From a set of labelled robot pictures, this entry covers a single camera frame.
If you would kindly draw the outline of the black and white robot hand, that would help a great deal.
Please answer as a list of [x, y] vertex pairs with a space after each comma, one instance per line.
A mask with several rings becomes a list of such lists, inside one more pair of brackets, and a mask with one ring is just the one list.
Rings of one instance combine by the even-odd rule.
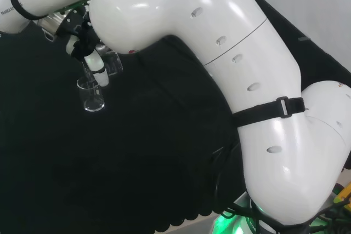
[[83, 7], [69, 10], [58, 28], [58, 35], [69, 38], [66, 52], [83, 64], [87, 78], [106, 87], [109, 77], [105, 63], [96, 50], [100, 39], [90, 23], [89, 13]]

